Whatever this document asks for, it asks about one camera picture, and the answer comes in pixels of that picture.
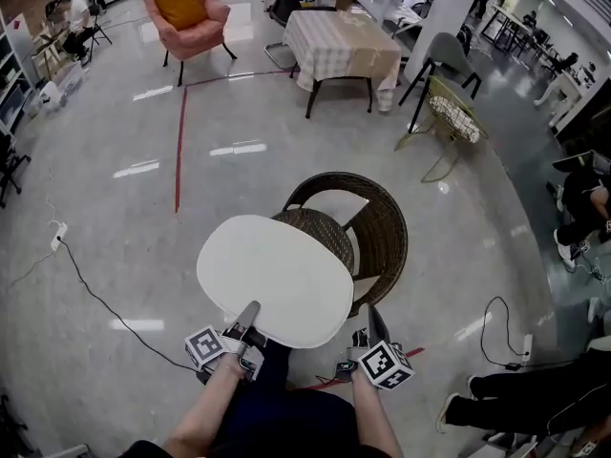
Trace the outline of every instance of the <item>white pillar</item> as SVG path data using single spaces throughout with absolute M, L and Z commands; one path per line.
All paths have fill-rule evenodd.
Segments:
M 429 16 L 405 67 L 404 76 L 412 82 L 424 61 L 432 39 L 440 32 L 457 35 L 474 0 L 434 0 Z

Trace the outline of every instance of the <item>checkered tablecloth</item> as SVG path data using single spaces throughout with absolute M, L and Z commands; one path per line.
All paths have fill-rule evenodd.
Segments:
M 293 11 L 283 42 L 301 69 L 297 84 L 311 92 L 314 80 L 371 78 L 380 111 L 392 106 L 401 49 L 369 17 L 346 11 Z

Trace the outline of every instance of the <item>wicker chair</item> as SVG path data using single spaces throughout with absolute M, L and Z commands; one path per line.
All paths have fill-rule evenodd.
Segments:
M 346 225 L 304 204 L 327 190 L 351 192 L 368 201 Z M 288 199 L 283 210 L 273 217 L 309 234 L 323 244 L 346 266 L 354 281 L 379 277 L 369 291 L 354 301 L 349 317 L 367 302 L 376 304 L 399 280 L 408 255 L 408 228 L 401 209 L 380 185 L 353 173 L 330 172 L 304 181 Z M 354 274 L 354 250 L 347 230 L 352 228 L 358 242 L 360 262 Z

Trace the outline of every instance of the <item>power strip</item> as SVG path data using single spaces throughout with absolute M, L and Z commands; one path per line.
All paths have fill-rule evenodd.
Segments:
M 57 228 L 57 232 L 55 233 L 55 236 L 53 236 L 53 239 L 51 239 L 51 249 L 53 251 L 57 251 L 57 248 L 59 247 L 58 238 L 64 239 L 67 231 L 68 231 L 68 224 L 66 224 L 66 222 L 62 222 L 61 224 L 59 224 L 59 227 Z

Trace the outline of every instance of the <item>gray floor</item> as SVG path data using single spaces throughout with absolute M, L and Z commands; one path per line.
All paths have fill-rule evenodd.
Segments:
M 263 46 L 280 41 L 282 28 L 263 14 L 260 0 L 223 1 L 233 6 L 226 32 L 239 59 L 231 62 L 222 48 L 214 49 L 186 63 L 185 83 L 275 70 Z M 560 281 L 563 275 L 551 251 L 544 251 L 543 264 L 532 230 L 541 228 L 529 222 L 519 200 L 528 194 L 515 178 L 519 162 L 535 160 L 512 149 L 511 122 L 493 132 L 492 125 L 503 121 L 493 120 L 495 111 L 482 112 L 491 123 L 491 140 L 461 151 L 443 182 L 423 185 L 419 179 L 441 153 L 438 139 L 415 137 L 393 151 L 416 94 L 390 114 L 367 114 L 363 84 L 326 83 L 306 120 L 307 93 L 286 74 L 193 86 L 175 214 L 183 91 L 137 101 L 134 96 L 176 85 L 179 63 L 171 58 L 168 68 L 161 67 L 164 50 L 140 0 L 113 6 L 105 19 L 114 26 L 108 29 L 114 45 L 95 50 L 87 78 L 67 107 L 19 131 L 19 146 L 33 161 L 20 178 L 22 195 L 11 193 L 2 212 L 0 378 L 31 439 L 46 453 L 87 443 L 99 456 L 117 455 L 136 439 L 162 441 L 201 391 L 191 373 L 169 365 L 128 332 L 114 330 L 114 316 L 78 282 L 64 248 L 11 286 L 50 251 L 56 226 L 49 225 L 53 208 L 47 198 L 57 208 L 55 218 L 68 224 L 66 241 L 94 292 L 126 319 L 154 321 L 150 327 L 156 330 L 141 333 L 146 341 L 189 364 L 183 338 L 209 323 L 224 325 L 195 274 L 207 236 L 231 216 L 274 215 L 302 180 L 329 170 L 382 184 L 408 224 L 405 271 L 378 305 L 394 340 L 406 350 L 425 348 L 411 360 L 413 381 L 383 394 L 406 456 L 453 457 L 481 435 L 466 428 L 436 434 L 434 418 L 449 392 L 464 392 L 468 375 L 496 371 L 479 349 L 486 303 L 497 295 L 507 301 L 514 346 L 534 332 L 539 358 L 557 349 L 560 309 L 571 306 L 549 290 L 550 270 L 558 271 Z M 501 94 L 510 96 L 495 89 L 492 78 L 487 81 L 485 103 L 500 105 Z M 507 82 L 504 88 L 517 86 Z M 508 99 L 521 109 L 522 101 Z M 544 118 L 537 121 L 540 126 Z M 242 141 L 266 149 L 210 155 Z M 541 143 L 547 147 L 547 139 Z M 506 156 L 522 159 L 515 168 Z M 158 168 L 116 175 L 144 161 L 158 161 Z M 353 203 L 342 195 L 316 199 L 338 218 L 349 215 Z M 494 306 L 489 319 L 490 356 L 514 361 L 505 343 L 503 307 Z M 315 375 L 329 376 L 353 330 L 347 323 L 324 346 L 295 351 L 291 381 L 313 385 Z M 333 391 L 349 398 L 347 385 Z

